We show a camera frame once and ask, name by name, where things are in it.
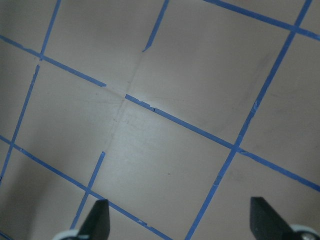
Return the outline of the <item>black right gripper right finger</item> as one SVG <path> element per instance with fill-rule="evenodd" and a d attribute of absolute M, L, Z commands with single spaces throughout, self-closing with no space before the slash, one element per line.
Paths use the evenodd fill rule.
<path fill-rule="evenodd" d="M 250 198 L 250 230 L 256 240 L 290 240 L 295 235 L 263 197 Z"/>

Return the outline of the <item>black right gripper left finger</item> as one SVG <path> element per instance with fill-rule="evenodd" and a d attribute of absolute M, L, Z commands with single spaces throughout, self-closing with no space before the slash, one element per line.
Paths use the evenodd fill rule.
<path fill-rule="evenodd" d="M 109 201 L 107 199 L 97 200 L 78 231 L 78 239 L 107 240 L 109 235 Z"/>

